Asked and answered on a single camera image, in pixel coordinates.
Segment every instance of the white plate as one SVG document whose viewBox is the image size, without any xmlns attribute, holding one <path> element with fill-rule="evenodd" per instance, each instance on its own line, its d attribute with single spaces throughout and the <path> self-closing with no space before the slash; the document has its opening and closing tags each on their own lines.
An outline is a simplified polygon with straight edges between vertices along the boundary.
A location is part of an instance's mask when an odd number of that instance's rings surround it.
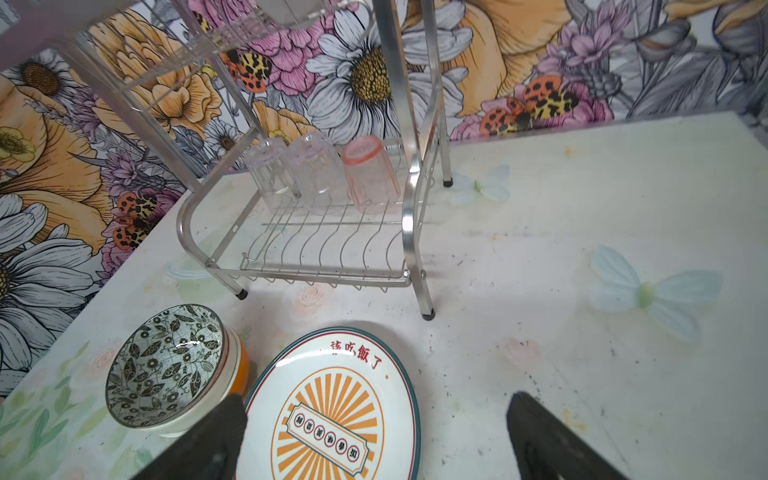
<svg viewBox="0 0 768 480">
<path fill-rule="evenodd" d="M 415 480 L 419 407 L 392 350 L 362 330 L 318 330 L 286 348 L 246 402 L 237 480 Z"/>
</svg>

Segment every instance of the orange sunburst pattern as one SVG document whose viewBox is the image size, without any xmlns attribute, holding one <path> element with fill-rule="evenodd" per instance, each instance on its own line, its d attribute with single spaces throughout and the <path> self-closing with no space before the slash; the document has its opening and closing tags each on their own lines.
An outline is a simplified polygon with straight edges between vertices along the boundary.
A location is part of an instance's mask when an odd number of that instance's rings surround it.
<svg viewBox="0 0 768 480">
<path fill-rule="evenodd" d="M 313 446 L 321 443 L 313 444 L 310 437 L 307 437 L 310 441 L 306 441 L 289 433 L 289 419 L 294 427 L 296 425 L 293 410 L 302 404 L 343 428 L 337 432 L 337 439 L 331 439 L 340 448 L 323 451 Z M 343 451 L 344 444 L 339 445 L 345 437 L 344 431 L 351 434 L 346 435 L 350 445 L 354 437 L 365 441 L 367 447 L 362 468 L 358 468 L 355 475 L 344 468 L 343 459 L 349 454 L 348 450 Z M 371 385 L 350 369 L 323 369 L 304 379 L 280 411 L 272 437 L 272 475 L 275 480 L 373 480 L 383 446 L 384 418 Z"/>
</svg>

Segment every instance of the metal frame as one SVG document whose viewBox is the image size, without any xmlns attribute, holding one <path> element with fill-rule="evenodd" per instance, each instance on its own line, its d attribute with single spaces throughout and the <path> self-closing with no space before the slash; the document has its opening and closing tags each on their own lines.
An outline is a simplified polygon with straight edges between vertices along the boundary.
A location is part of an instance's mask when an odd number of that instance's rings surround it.
<svg viewBox="0 0 768 480">
<path fill-rule="evenodd" d="M 213 190 L 222 176 L 234 165 L 243 152 L 251 145 L 252 141 L 264 139 L 266 132 L 261 126 L 257 116 L 253 112 L 251 105 L 248 105 L 246 99 L 240 94 L 235 82 L 229 76 L 224 64 L 217 57 L 218 53 L 232 48 L 232 46 L 241 45 L 246 41 L 253 40 L 259 36 L 264 36 L 274 30 L 274 24 L 264 21 L 263 13 L 258 10 L 252 15 L 248 15 L 237 25 L 230 25 L 224 32 L 203 32 L 192 14 L 186 9 L 183 0 L 172 0 L 174 6 L 179 11 L 182 20 L 190 30 L 190 41 L 186 43 L 177 52 L 173 52 L 164 61 L 155 65 L 150 71 L 141 75 L 137 74 L 134 79 L 126 81 L 116 76 L 108 66 L 106 66 L 96 55 L 91 45 L 92 39 L 83 35 L 76 35 L 67 38 L 64 41 L 56 43 L 55 48 L 59 50 L 62 57 L 89 83 L 93 89 L 99 93 L 103 99 L 112 107 L 114 112 L 119 115 L 126 124 L 136 133 L 147 146 L 157 153 L 157 155 L 166 163 L 174 174 L 182 181 L 184 186 L 190 190 L 190 195 L 184 201 L 179 210 L 177 218 L 177 234 L 181 246 L 202 265 L 212 276 L 217 278 L 227 289 L 234 293 L 238 298 L 243 299 L 247 291 L 238 283 L 239 278 L 245 276 L 252 280 L 256 278 L 265 278 L 274 281 L 283 279 L 292 283 L 296 280 L 308 283 L 321 282 L 328 283 L 331 286 L 353 285 L 360 289 L 363 286 L 377 286 L 387 290 L 391 286 L 405 287 L 413 286 L 416 298 L 419 302 L 419 310 L 424 319 L 431 320 L 435 316 L 435 309 L 432 305 L 432 298 L 429 295 L 427 287 L 426 274 L 422 266 L 421 253 L 419 252 L 419 237 L 424 223 L 425 207 L 429 196 L 429 188 L 434 179 L 432 171 L 437 159 L 437 153 L 440 153 L 440 160 L 443 172 L 443 184 L 446 187 L 452 185 L 452 174 L 449 158 L 449 133 L 445 124 L 445 105 L 442 91 L 442 74 L 439 62 L 437 45 L 437 25 L 435 20 L 434 0 L 422 0 L 422 11 L 424 16 L 425 32 L 427 37 L 427 48 L 429 53 L 429 67 L 432 74 L 432 97 L 422 123 L 417 131 L 411 91 L 408 83 L 408 69 L 406 67 L 405 54 L 402 47 L 402 36 L 399 28 L 399 19 L 397 15 L 396 4 L 394 0 L 373 0 L 372 16 L 376 18 L 379 27 L 379 35 L 382 40 L 382 53 L 384 56 L 387 77 L 392 90 L 392 99 L 394 100 L 395 110 L 400 125 L 401 138 L 388 139 L 385 144 L 388 145 L 388 151 L 397 151 L 400 155 L 398 170 L 406 171 L 406 178 L 403 188 L 402 202 L 393 205 L 385 205 L 384 213 L 375 218 L 368 218 L 365 212 L 360 215 L 354 211 L 351 202 L 347 204 L 332 206 L 343 208 L 343 214 L 338 220 L 331 220 L 325 214 L 319 221 L 308 221 L 310 213 L 303 215 L 299 213 L 294 217 L 294 212 L 285 216 L 273 216 L 268 223 L 263 223 L 264 231 L 253 241 L 252 247 L 257 245 L 259 239 L 267 232 L 269 234 L 263 239 L 263 245 L 255 257 L 250 257 L 250 252 L 243 253 L 243 263 L 239 269 L 222 268 L 219 266 L 221 256 L 232 242 L 236 233 L 246 222 L 250 213 L 257 205 L 260 194 L 258 191 L 250 198 L 233 226 L 227 231 L 226 235 L 216 247 L 214 252 L 208 256 L 203 252 L 194 241 L 191 233 L 191 218 L 194 211 L 204 200 L 204 198 Z M 336 4 L 334 8 L 344 8 L 350 3 L 359 2 L 363 8 L 370 9 L 368 5 L 359 0 L 343 0 Z M 308 18 L 314 18 L 323 12 L 314 12 Z M 111 28 L 108 22 L 101 24 L 100 28 Z M 205 178 L 204 172 L 190 169 L 194 163 L 187 154 L 170 138 L 167 132 L 155 121 L 151 115 L 149 107 L 138 102 L 131 93 L 131 89 L 141 83 L 141 79 L 149 74 L 160 74 L 163 71 L 170 71 L 179 65 L 195 64 L 197 70 L 204 64 L 204 59 L 208 58 L 213 68 L 224 82 L 227 90 L 237 103 L 237 107 L 245 115 L 249 124 L 249 130 L 237 142 L 219 164 Z M 397 214 L 394 220 L 387 220 L 387 214 Z M 338 267 L 328 267 L 323 265 L 323 248 L 329 242 L 331 237 L 339 231 L 340 228 L 351 227 L 356 230 L 351 233 L 339 252 Z M 372 226 L 378 230 L 367 237 L 357 235 L 362 225 Z M 400 226 L 400 231 L 389 241 L 386 249 L 383 251 L 383 258 L 386 261 L 387 269 L 369 268 L 369 262 L 366 260 L 366 254 L 370 254 L 369 245 L 374 237 L 380 235 L 383 228 Z M 286 248 L 288 244 L 305 227 L 315 227 L 315 233 L 324 227 L 336 227 L 336 230 L 328 236 L 320 247 L 317 259 L 319 265 L 314 263 L 305 264 L 303 262 L 303 253 L 305 247 L 310 242 L 307 238 L 301 247 L 298 261 L 298 267 L 284 262 Z M 286 229 L 298 229 L 283 245 L 280 251 L 280 262 L 268 262 L 268 251 L 276 245 L 275 239 L 278 237 L 277 229 L 280 233 Z M 390 247 L 397 236 L 402 237 L 402 262 L 394 263 L 397 268 L 390 265 L 389 256 Z M 317 236 L 315 240 L 320 241 L 322 236 Z M 345 266 L 343 254 L 350 241 L 357 241 L 362 247 L 362 267 Z"/>
</svg>

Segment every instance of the clear plastic cup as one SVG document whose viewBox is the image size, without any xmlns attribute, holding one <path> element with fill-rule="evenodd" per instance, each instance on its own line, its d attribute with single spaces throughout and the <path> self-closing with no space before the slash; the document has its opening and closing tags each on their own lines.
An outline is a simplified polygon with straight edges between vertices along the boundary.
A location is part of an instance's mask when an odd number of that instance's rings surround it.
<svg viewBox="0 0 768 480">
<path fill-rule="evenodd" d="M 299 179 L 301 204 L 315 214 L 328 207 L 345 205 L 348 191 L 344 168 L 331 140 L 314 132 L 296 139 L 289 147 L 290 166 Z"/>
<path fill-rule="evenodd" d="M 366 135 L 351 141 L 341 159 L 352 201 L 360 213 L 382 213 L 397 201 L 400 185 L 378 137 Z"/>
<path fill-rule="evenodd" d="M 245 154 L 245 165 L 272 215 L 284 215 L 299 203 L 299 184 L 288 166 L 290 152 L 281 138 L 270 138 Z"/>
</svg>

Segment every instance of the ladybug print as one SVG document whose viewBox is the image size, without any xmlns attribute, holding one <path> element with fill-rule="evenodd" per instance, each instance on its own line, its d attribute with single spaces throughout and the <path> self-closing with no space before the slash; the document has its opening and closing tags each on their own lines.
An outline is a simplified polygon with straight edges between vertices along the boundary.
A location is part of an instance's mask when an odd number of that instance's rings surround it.
<svg viewBox="0 0 768 480">
<path fill-rule="evenodd" d="M 572 91 L 553 91 L 545 99 L 536 102 L 531 116 L 535 120 L 559 117 L 572 111 L 578 103 L 578 97 Z"/>
<path fill-rule="evenodd" d="M 124 216 L 115 219 L 120 226 L 112 232 L 112 240 L 120 250 L 136 250 L 147 237 L 152 230 L 147 218 L 156 206 L 157 200 L 154 197 L 143 197 L 131 192 L 118 199 L 118 211 Z"/>
<path fill-rule="evenodd" d="M 194 19 L 197 20 L 197 23 L 200 24 L 200 30 L 202 31 L 208 31 L 210 30 L 210 25 L 208 25 L 208 20 L 201 14 L 197 12 L 192 12 L 192 15 L 194 15 Z"/>
<path fill-rule="evenodd" d="M 203 31 L 210 30 L 208 20 L 198 12 L 192 12 L 197 23 Z M 219 54 L 219 58 L 227 66 L 230 76 L 235 83 L 240 83 L 251 93 L 262 94 L 266 91 L 270 72 L 272 71 L 272 61 L 259 54 L 241 53 L 238 54 L 235 48 Z"/>
<path fill-rule="evenodd" d="M 547 75 L 531 80 L 523 93 L 526 110 L 533 110 L 538 102 L 549 98 L 549 95 L 560 90 L 562 85 L 563 79 L 556 75 Z"/>
<path fill-rule="evenodd" d="M 266 82 L 272 71 L 272 61 L 263 55 L 240 54 L 240 81 L 246 90 L 255 94 L 266 91 Z"/>
<path fill-rule="evenodd" d="M 530 124 L 531 115 L 524 111 L 520 114 L 512 114 L 503 108 L 494 108 L 485 114 L 480 122 L 480 135 L 483 137 L 494 137 L 495 135 L 523 131 L 530 128 Z"/>
<path fill-rule="evenodd" d="M 525 113 L 525 104 L 514 97 L 507 98 L 507 108 L 516 117 Z"/>
<path fill-rule="evenodd" d="M 144 228 L 126 226 L 114 229 L 112 240 L 120 250 L 136 250 L 141 242 L 147 238 L 149 231 Z"/>
<path fill-rule="evenodd" d="M 146 219 L 154 212 L 157 200 L 153 197 L 142 197 L 131 192 L 118 199 L 118 210 L 126 217 Z"/>
</svg>

